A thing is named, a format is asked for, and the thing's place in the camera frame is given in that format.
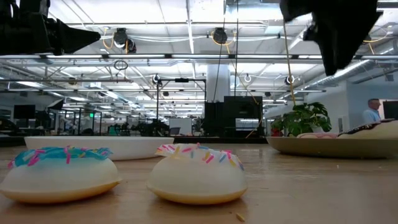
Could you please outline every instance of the person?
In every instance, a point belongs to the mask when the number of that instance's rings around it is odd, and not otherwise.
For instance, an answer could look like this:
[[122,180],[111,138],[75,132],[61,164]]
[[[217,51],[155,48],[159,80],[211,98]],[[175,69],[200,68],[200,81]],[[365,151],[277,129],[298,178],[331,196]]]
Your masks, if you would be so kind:
[[380,114],[379,114],[379,107],[380,107],[380,100],[379,99],[370,99],[368,100],[368,109],[363,111],[363,119],[364,124],[375,123],[380,121]]

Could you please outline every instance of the pillar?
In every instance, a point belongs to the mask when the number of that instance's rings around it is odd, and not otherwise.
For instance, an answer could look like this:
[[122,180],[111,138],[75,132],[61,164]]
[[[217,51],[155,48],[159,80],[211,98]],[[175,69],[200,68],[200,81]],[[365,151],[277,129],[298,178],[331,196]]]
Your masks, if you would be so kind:
[[228,64],[207,65],[206,78],[206,100],[208,103],[224,102],[224,96],[229,96],[230,92],[230,71]]

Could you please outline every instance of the wooden table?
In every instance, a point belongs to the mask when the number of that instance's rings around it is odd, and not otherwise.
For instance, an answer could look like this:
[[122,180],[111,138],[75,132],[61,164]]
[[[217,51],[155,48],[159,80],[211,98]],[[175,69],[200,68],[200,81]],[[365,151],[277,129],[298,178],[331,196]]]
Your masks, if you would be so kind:
[[[89,200],[32,206],[0,195],[0,223],[398,223],[398,161],[342,160],[279,154],[268,145],[208,145],[233,149],[246,169],[242,199],[209,207],[158,199],[146,180],[161,158],[116,162],[122,184]],[[0,180],[23,148],[0,149]]]

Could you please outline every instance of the potted plant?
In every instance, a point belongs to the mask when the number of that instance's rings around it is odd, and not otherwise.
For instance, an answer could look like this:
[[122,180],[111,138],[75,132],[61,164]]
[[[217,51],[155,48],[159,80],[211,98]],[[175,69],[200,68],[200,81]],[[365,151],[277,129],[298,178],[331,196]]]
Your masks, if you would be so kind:
[[319,102],[304,103],[293,107],[293,111],[275,119],[272,128],[286,129],[289,135],[313,133],[321,128],[324,132],[331,130],[330,118],[325,106]]

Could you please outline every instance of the white donut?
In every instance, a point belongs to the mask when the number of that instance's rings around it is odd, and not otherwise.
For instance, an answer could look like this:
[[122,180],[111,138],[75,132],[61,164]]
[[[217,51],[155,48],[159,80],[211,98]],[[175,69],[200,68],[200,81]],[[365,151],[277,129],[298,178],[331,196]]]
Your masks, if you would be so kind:
[[61,203],[102,194],[118,185],[108,149],[43,148],[19,154],[0,193],[25,203]]
[[173,202],[209,205],[240,198],[248,186],[244,168],[230,151],[194,144],[162,146],[166,156],[152,170],[148,189]]
[[398,120],[385,119],[339,134],[340,139],[398,139]]

